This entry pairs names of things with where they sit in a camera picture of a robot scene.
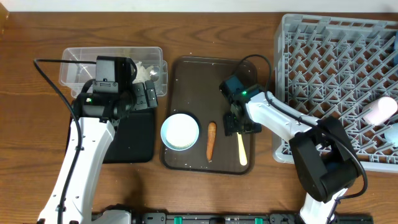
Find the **green strip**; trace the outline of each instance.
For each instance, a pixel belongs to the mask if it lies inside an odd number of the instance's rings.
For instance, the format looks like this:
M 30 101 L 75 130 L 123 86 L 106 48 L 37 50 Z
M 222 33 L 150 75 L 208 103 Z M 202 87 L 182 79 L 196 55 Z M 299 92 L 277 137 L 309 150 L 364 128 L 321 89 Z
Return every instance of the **green strip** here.
M 254 224 L 262 224 L 262 218 L 255 218 L 254 219 Z
M 174 217 L 174 224 L 182 224 L 182 217 Z

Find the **white wall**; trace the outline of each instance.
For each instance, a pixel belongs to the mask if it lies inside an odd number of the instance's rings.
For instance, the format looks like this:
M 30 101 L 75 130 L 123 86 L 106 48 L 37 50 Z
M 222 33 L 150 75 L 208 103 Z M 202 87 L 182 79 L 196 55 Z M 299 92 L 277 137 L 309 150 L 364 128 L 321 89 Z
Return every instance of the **white wall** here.
M 0 0 L 8 11 L 398 12 L 398 0 Z

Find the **cable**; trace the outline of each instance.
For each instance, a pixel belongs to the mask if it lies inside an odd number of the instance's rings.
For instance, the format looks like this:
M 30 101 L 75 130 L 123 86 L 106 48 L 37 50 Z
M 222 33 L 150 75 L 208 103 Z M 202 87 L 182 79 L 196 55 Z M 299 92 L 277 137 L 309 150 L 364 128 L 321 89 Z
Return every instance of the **cable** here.
M 366 171 L 365 171 L 365 169 L 363 168 L 362 164 L 358 161 L 358 159 L 354 156 L 354 154 L 348 149 L 348 147 L 345 146 L 345 144 L 343 143 L 343 141 L 342 141 L 341 139 L 339 139 L 338 137 L 336 137 L 334 134 L 329 133 L 329 132 L 327 132 L 327 131 L 325 131 L 325 130 L 319 128 L 318 126 L 313 125 L 312 123 L 309 123 L 309 122 L 307 122 L 307 121 L 304 121 L 301 117 L 296 117 L 296 116 L 294 116 L 293 114 L 290 114 L 289 112 L 284 111 L 282 108 L 279 108 L 277 105 L 275 105 L 275 104 L 272 102 L 272 100 L 269 99 L 267 92 L 269 91 L 269 85 L 270 85 L 271 80 L 272 80 L 272 79 L 271 79 L 271 78 L 272 78 L 272 65 L 271 65 L 271 62 L 269 61 L 269 59 L 268 59 L 267 57 L 265 57 L 265 56 L 263 56 L 263 55 L 259 55 L 259 54 L 248 55 L 248 56 L 244 57 L 244 58 L 238 63 L 238 65 L 237 65 L 235 71 L 238 69 L 239 65 L 240 65 L 243 61 L 245 61 L 247 58 L 249 58 L 249 57 L 260 57 L 260 58 L 263 58 L 263 59 L 268 63 L 268 67 L 269 67 L 269 76 L 268 76 L 268 81 L 267 81 L 267 84 L 266 84 L 266 89 L 265 89 L 265 93 L 266 93 L 266 94 L 265 94 L 265 96 L 266 96 L 266 100 L 269 102 L 269 104 L 270 104 L 271 106 L 273 106 L 274 108 L 276 108 L 277 110 L 279 110 L 280 112 L 282 112 L 282 113 L 286 114 L 287 116 L 290 116 L 291 118 L 297 120 L 299 123 L 306 124 L 307 126 L 313 128 L 313 129 L 318 130 L 319 132 L 321 132 L 322 134 L 324 134 L 325 136 L 327 136 L 328 138 L 330 138 L 331 140 L 333 140 L 335 143 L 339 144 L 341 147 L 343 147 L 344 150 L 346 150 L 346 151 L 348 152 L 349 156 L 350 156 L 350 157 L 352 158 L 352 160 L 354 161 L 356 167 L 360 169 L 361 175 L 362 175 L 362 177 L 363 177 L 363 188 L 362 188 L 358 193 L 351 194 L 351 195 L 345 195 L 345 196 L 342 195 L 342 196 L 336 198 L 335 204 L 333 205 L 333 209 L 332 209 L 332 211 L 331 211 L 331 213 L 329 214 L 329 217 L 328 217 L 328 222 L 330 222 L 330 221 L 331 221 L 331 220 L 330 220 L 330 219 L 331 219 L 331 216 L 333 216 L 333 214 L 334 214 L 334 212 L 335 212 L 335 210 L 336 210 L 337 205 L 340 204 L 340 200 L 348 199 L 348 198 L 359 197 L 359 196 L 361 196 L 362 194 L 365 193 L 366 189 L 368 188 L 368 177 L 367 177 L 367 175 L 366 175 Z
M 83 138 L 81 135 L 81 128 L 79 125 L 79 121 L 76 117 L 76 115 L 73 112 L 72 106 L 69 104 L 68 100 L 65 98 L 65 96 L 62 94 L 62 92 L 58 89 L 57 86 L 54 85 L 54 83 L 48 78 L 48 76 L 45 75 L 45 73 L 42 71 L 42 69 L 39 67 L 37 62 L 63 62 L 63 63 L 90 63 L 90 64 L 96 64 L 96 62 L 91 62 L 91 61 L 74 61 L 74 60 L 56 60 L 56 59 L 35 59 L 33 60 L 33 64 L 35 65 L 37 71 L 41 74 L 41 76 L 47 81 L 47 83 L 54 89 L 54 91 L 60 96 L 61 100 L 64 102 L 64 104 L 67 106 L 75 124 L 76 124 L 76 129 L 77 129 L 77 135 L 78 135 L 78 143 L 76 146 L 76 153 L 75 156 L 73 157 L 72 163 L 70 165 L 70 169 L 67 175 L 67 178 L 65 180 L 65 185 L 63 186 L 62 193 L 61 193 L 61 198 L 60 198 L 60 204 L 58 207 L 58 224 L 62 224 L 62 214 L 63 214 L 63 207 L 64 207 L 64 201 L 65 197 L 67 194 L 67 190 L 69 187 L 70 179 L 73 174 L 73 170 L 75 169 L 77 159 L 79 157 L 79 153 L 81 150 L 81 145 L 83 142 Z

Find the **dish rack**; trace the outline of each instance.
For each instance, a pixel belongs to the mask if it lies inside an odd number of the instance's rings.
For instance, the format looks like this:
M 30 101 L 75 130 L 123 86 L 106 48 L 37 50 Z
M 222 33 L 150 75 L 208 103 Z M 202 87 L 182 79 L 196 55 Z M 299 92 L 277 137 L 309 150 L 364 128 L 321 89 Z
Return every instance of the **dish rack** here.
M 384 139 L 398 114 L 373 126 L 362 110 L 381 96 L 398 101 L 397 29 L 390 21 L 286 14 L 275 35 L 276 97 L 304 114 L 338 118 L 366 170 L 398 172 L 398 148 Z M 275 134 L 272 149 L 276 161 L 293 163 Z

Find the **wooden handle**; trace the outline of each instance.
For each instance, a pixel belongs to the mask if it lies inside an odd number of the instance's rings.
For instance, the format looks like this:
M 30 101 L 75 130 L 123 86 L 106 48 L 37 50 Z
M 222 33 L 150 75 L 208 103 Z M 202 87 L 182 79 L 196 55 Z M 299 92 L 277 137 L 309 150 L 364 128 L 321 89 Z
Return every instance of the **wooden handle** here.
M 214 122 L 211 122 L 209 124 L 209 127 L 207 129 L 207 151 L 206 151 L 206 157 L 207 161 L 211 161 L 211 157 L 213 157 L 213 148 L 214 148 L 214 143 L 216 141 L 216 130 L 217 130 L 217 125 Z
M 239 147 L 239 161 L 242 166 L 245 166 L 248 163 L 248 159 L 246 158 L 246 151 L 244 150 L 242 135 L 238 134 L 238 147 Z

